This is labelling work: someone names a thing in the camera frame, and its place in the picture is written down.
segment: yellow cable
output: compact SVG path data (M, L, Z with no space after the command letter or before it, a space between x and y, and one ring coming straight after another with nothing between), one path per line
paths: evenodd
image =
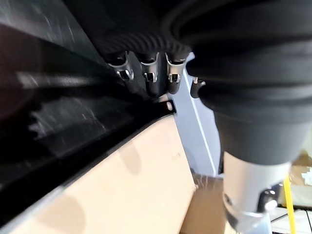
M291 234L296 234L295 218L293 212L293 198L291 192L291 184L289 182L289 176L287 176L286 179L284 180L284 192Z

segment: silver metal joint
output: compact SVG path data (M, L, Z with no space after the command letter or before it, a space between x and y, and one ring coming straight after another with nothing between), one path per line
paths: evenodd
M200 85L205 85L205 84L206 84L205 81L203 81L203 80L201 80L201 79L198 79L198 77L194 77L194 78L193 78L193 83L194 83L194 84L200 84Z
M126 61L122 65L112 65L110 63L108 65L115 70L117 75L122 80L126 81L126 80L134 79L133 69L131 68L127 54L126 54Z
M151 63L141 63L142 74L146 81L153 81L153 83L157 82L158 77L158 55L159 52L156 54L156 60Z
M181 74L183 72L184 63L185 61L179 61L173 64L166 54L166 60L167 60L167 75L168 80L170 83L176 82L179 83L181 80Z

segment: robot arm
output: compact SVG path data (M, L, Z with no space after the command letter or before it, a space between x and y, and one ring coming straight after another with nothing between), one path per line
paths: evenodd
M256 225L277 205L278 184L312 120L311 1L64 2L131 92L127 60L107 55L134 51L147 91L155 96L157 52L167 53L174 94L192 49L195 59L186 68L200 81L192 96L214 111L228 220L238 231ZM122 27L114 29L118 23Z

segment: gray floor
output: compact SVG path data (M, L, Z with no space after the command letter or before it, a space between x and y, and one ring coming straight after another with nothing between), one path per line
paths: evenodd
M311 224L312 211L296 210L296 234L312 234ZM276 208L270 212L272 231L281 234L290 234L289 219L287 209Z

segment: cardboard surface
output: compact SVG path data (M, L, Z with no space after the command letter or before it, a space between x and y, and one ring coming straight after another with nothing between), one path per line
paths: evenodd
M289 179L291 182L292 202L299 207L312 207L312 159L307 151L303 150L293 163ZM283 187L280 191L278 203L285 206Z
M144 130L13 234L177 234L195 185L173 116Z
M223 210L223 180L193 175L198 189L193 195L180 234L236 234Z

